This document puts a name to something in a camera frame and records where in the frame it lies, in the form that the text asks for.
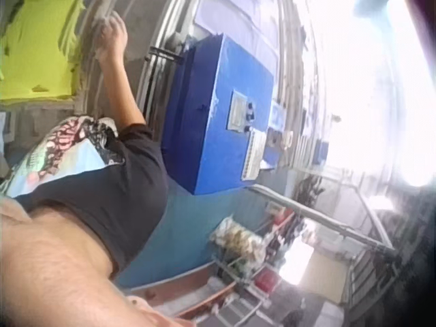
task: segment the blue metal cabinet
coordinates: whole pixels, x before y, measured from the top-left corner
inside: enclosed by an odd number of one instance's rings
[[[209,194],[243,181],[251,132],[268,128],[272,74],[224,35],[198,42],[184,54],[166,112],[162,153],[168,174],[192,194]],[[245,99],[246,128],[229,129],[232,98]]]

